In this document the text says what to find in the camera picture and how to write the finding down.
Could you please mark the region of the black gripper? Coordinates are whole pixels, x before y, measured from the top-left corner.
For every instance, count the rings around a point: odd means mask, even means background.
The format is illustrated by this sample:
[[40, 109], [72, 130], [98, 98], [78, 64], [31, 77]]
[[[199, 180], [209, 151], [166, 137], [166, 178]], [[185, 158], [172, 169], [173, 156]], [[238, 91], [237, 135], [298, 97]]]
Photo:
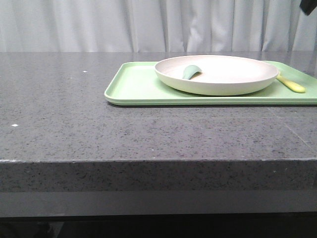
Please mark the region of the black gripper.
[[300, 9], [304, 15], [309, 16], [317, 7], [317, 0], [301, 0]]

